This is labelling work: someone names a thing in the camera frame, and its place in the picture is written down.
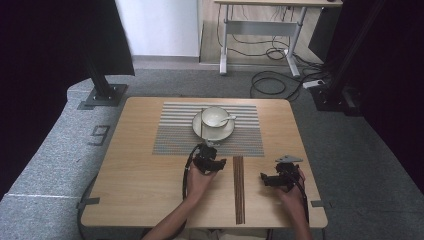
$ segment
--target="white saucer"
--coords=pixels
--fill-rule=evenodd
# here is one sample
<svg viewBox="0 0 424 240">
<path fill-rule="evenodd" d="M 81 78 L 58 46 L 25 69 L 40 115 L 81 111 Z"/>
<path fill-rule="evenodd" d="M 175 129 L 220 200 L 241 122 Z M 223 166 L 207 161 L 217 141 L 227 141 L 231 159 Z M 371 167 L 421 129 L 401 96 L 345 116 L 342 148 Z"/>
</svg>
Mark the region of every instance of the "white saucer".
<svg viewBox="0 0 424 240">
<path fill-rule="evenodd" d="M 226 139 L 234 131 L 234 120 L 228 120 L 227 125 L 223 127 L 208 127 L 202 124 L 200 113 L 193 118 L 193 130 L 197 136 L 209 141 L 221 141 Z"/>
</svg>

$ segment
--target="black tape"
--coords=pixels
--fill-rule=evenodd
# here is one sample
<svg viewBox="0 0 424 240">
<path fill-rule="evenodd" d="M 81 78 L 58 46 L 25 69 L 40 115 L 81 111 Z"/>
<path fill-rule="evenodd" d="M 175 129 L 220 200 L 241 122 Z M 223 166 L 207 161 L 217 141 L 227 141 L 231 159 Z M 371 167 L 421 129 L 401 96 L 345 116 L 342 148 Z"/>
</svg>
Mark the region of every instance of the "black tape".
<svg viewBox="0 0 424 240">
<path fill-rule="evenodd" d="M 99 204 L 99 203 L 100 203 L 99 197 L 98 198 L 87 198 L 87 199 L 84 199 L 84 201 L 77 204 L 77 209 L 83 209 L 87 205 L 94 205 L 94 204 Z"/>
<path fill-rule="evenodd" d="M 324 203 L 321 200 L 311 201 L 312 207 L 324 207 Z"/>
</svg>

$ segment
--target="desk leg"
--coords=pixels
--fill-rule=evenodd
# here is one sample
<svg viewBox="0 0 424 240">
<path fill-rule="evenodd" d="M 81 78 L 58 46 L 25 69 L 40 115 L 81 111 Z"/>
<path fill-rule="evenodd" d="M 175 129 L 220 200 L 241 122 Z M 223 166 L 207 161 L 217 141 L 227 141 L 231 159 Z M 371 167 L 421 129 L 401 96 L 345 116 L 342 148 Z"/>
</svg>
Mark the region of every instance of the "desk leg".
<svg viewBox="0 0 424 240">
<path fill-rule="evenodd" d="M 224 40 L 221 47 L 221 61 L 219 64 L 219 73 L 221 75 L 227 74 L 227 23 L 228 23 L 228 8 L 229 5 L 225 5 L 225 18 L 224 18 Z"/>
<path fill-rule="evenodd" d="M 290 44 L 289 49 L 284 50 L 284 53 L 286 54 L 286 59 L 287 59 L 287 62 L 289 63 L 293 77 L 300 76 L 299 70 L 297 69 L 296 63 L 294 62 L 293 52 L 294 52 L 294 48 L 296 47 L 297 40 L 299 39 L 300 30 L 302 29 L 303 20 L 305 19 L 305 15 L 306 15 L 306 10 L 307 10 L 306 7 L 302 7 L 302 11 L 300 12 L 300 18 L 297 21 L 297 26 L 294 32 L 294 36 L 293 36 L 294 39 L 292 43 Z"/>
<path fill-rule="evenodd" d="M 326 240 L 325 228 L 321 229 L 322 232 L 322 240 Z"/>
</svg>

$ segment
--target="black cable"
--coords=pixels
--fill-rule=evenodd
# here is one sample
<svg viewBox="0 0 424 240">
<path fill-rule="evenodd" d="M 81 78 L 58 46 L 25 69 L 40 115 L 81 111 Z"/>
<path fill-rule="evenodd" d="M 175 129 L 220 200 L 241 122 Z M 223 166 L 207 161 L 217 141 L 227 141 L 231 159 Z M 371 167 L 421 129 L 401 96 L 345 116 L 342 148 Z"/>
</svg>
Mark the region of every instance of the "black cable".
<svg viewBox="0 0 424 240">
<path fill-rule="evenodd" d="M 300 185 L 299 181 L 294 178 L 289 172 L 287 172 L 286 170 L 283 170 L 284 174 L 287 175 L 290 180 L 292 180 L 292 182 L 294 184 L 296 184 L 296 186 L 299 188 L 300 193 L 302 194 L 302 199 L 303 199 L 303 208 L 305 210 L 305 217 L 306 217 L 306 221 L 309 223 L 309 207 L 308 207 L 308 196 L 306 196 L 306 192 L 305 192 L 305 188 L 302 187 L 302 185 Z"/>
<path fill-rule="evenodd" d="M 220 40 L 220 38 L 219 38 L 219 20 L 220 20 L 220 16 L 221 16 L 221 7 L 222 7 L 222 5 L 220 4 L 219 5 L 219 10 L 218 10 L 218 20 L 217 20 L 217 26 L 216 26 L 216 36 L 217 36 L 217 39 L 218 39 L 218 44 L 219 44 L 219 46 L 221 46 L 222 47 L 222 44 L 221 44 L 221 40 Z M 232 8 L 231 8 L 231 16 L 230 16 L 230 19 L 232 19 L 233 18 L 233 13 L 234 13 L 234 6 L 232 6 Z M 236 52 L 236 53 L 238 53 L 238 54 L 240 54 L 240 55 L 243 55 L 243 56 L 246 56 L 246 57 L 262 57 L 262 56 L 267 56 L 268 58 L 270 58 L 270 59 L 272 59 L 272 60 L 282 60 L 282 59 L 284 59 L 285 58 L 285 54 L 284 54 L 284 50 L 282 49 L 282 48 L 276 48 L 275 46 L 274 46 L 274 43 L 280 43 L 280 44 L 282 44 L 282 45 L 285 45 L 285 46 L 287 46 L 287 47 L 289 47 L 289 45 L 287 45 L 286 43 L 283 43 L 283 42 L 281 42 L 281 41 L 276 41 L 275 40 L 275 37 L 271 40 L 271 41 L 259 41 L 259 42 L 245 42 L 245 41 L 240 41 L 240 40 L 238 40 L 233 34 L 232 34 L 232 36 L 233 36 L 233 38 L 234 38 L 234 40 L 235 41 L 237 41 L 237 42 L 239 42 L 239 43 L 244 43 L 244 44 L 263 44 L 263 43 L 272 43 L 272 48 L 269 48 L 268 50 L 266 50 L 266 52 L 265 53 L 262 53 L 262 54 L 246 54 L 246 53 L 243 53 L 243 52 L 240 52 L 240 51 L 238 51 L 238 50 L 236 50 L 236 49 L 233 49 L 233 48 L 227 48 L 227 51 L 233 51 L 233 52 Z M 272 53 L 276 53 L 276 52 L 278 52 L 278 53 L 280 53 L 281 55 L 282 55 L 282 57 L 280 57 L 280 58 L 274 58 L 274 57 L 271 57 L 271 55 L 270 54 L 272 54 Z"/>
<path fill-rule="evenodd" d="M 314 63 L 314 62 L 306 61 L 305 59 L 301 58 L 297 54 L 293 54 L 293 56 L 295 57 L 296 61 L 303 66 L 308 66 L 308 67 L 316 68 L 316 69 L 320 69 L 320 70 L 324 70 L 324 68 L 325 68 L 325 64 L 323 64 L 323 63 Z"/>
<path fill-rule="evenodd" d="M 253 90 L 256 90 L 257 92 L 260 92 L 260 93 L 265 94 L 265 95 L 278 95 L 278 94 L 284 93 L 285 90 L 286 90 L 286 85 L 284 83 L 284 80 L 286 80 L 286 79 L 289 79 L 289 80 L 292 80 L 292 81 L 295 81 L 295 82 L 300 83 L 296 78 L 290 77 L 288 75 L 285 75 L 285 74 L 279 73 L 279 72 L 262 71 L 262 72 L 259 72 L 259 73 L 255 74 L 252 77 L 252 79 L 251 79 L 252 85 L 250 87 L 250 98 L 253 98 Z M 260 90 L 256 86 L 260 82 L 269 81 L 269 80 L 271 80 L 271 81 L 277 81 L 277 82 L 281 83 L 282 89 L 281 90 L 278 90 L 278 91 L 274 91 L 274 92 L 265 92 L 263 90 Z M 288 97 L 285 97 L 283 99 L 287 99 L 288 100 L 288 98 L 290 98 L 291 96 L 292 96 L 292 93 Z"/>
<path fill-rule="evenodd" d="M 291 92 L 290 94 L 289 94 L 289 96 L 287 96 L 286 97 L 286 100 L 288 100 L 288 101 L 290 101 L 290 102 L 292 102 L 292 101 L 295 101 L 298 97 L 299 97 L 299 95 L 300 95 L 300 93 L 299 93 L 299 90 L 300 90 L 300 88 L 302 87 L 302 85 L 303 85 L 303 83 L 305 83 L 306 82 L 306 79 L 308 79 L 308 78 L 310 78 L 311 76 L 313 76 L 313 75 L 317 75 L 317 74 L 321 74 L 321 72 L 317 72 L 317 73 L 310 73 L 310 74 L 308 74 L 308 75 L 305 75 L 300 81 L 299 81 L 299 84 L 297 85 L 297 87 L 295 88 L 295 90 L 293 91 L 293 92 Z"/>
<path fill-rule="evenodd" d="M 188 156 L 186 165 L 184 167 L 184 176 L 183 176 L 183 200 L 187 197 L 187 176 L 188 176 L 188 170 L 190 169 L 190 164 L 193 161 L 193 154 L 197 149 L 200 149 L 202 144 L 197 144 L 196 147 L 193 148 L 190 155 Z"/>
<path fill-rule="evenodd" d="M 244 13 L 244 6 L 243 5 L 240 5 L 240 6 L 242 9 L 243 16 L 246 18 L 246 20 L 249 20 L 249 18 L 247 18 L 246 14 Z"/>
<path fill-rule="evenodd" d="M 79 203 L 83 203 L 83 202 L 84 202 L 84 199 L 86 199 L 86 197 L 87 197 L 87 195 L 88 195 L 88 191 L 89 191 L 89 189 L 93 186 L 93 184 L 94 184 L 94 182 L 96 181 L 96 179 L 97 179 L 97 174 L 96 174 L 96 176 L 94 176 L 94 177 L 93 177 L 93 179 L 90 181 L 90 183 L 88 184 L 88 186 L 85 188 L 84 193 L 82 194 L 82 196 L 81 196 L 81 199 L 80 199 L 80 202 L 79 202 Z M 80 234 L 81 238 L 82 238 L 83 240 L 85 240 L 85 236 L 84 236 L 84 234 L 82 233 L 82 223 L 81 223 L 82 212 L 83 212 L 83 209 L 85 209 L 85 207 L 84 207 L 84 208 L 77 208 L 77 209 L 78 209 L 78 212 L 77 212 L 77 225 L 78 225 L 78 232 L 79 232 L 79 234 Z"/>
<path fill-rule="evenodd" d="M 275 12 L 272 14 L 272 16 L 271 16 L 271 18 L 269 19 L 269 21 L 272 21 L 272 19 L 274 18 L 274 21 L 275 21 L 275 18 L 278 16 L 278 14 L 280 13 L 280 7 L 275 7 Z"/>
<path fill-rule="evenodd" d="M 290 22 L 293 22 L 294 9 L 295 9 L 295 7 L 292 7 L 292 16 L 290 17 Z"/>
<path fill-rule="evenodd" d="M 286 13 L 287 13 L 287 7 L 285 7 L 283 16 L 281 17 L 282 22 L 284 22 L 284 19 L 286 18 Z"/>
</svg>

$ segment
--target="chopsticks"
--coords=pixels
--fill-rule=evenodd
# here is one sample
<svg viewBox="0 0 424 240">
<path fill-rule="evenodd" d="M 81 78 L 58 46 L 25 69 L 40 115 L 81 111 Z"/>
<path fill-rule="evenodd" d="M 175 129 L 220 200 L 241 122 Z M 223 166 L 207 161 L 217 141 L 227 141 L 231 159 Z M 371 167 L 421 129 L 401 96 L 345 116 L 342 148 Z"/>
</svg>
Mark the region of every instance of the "chopsticks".
<svg viewBox="0 0 424 240">
<path fill-rule="evenodd" d="M 243 156 L 233 157 L 236 224 L 245 223 Z"/>
</svg>

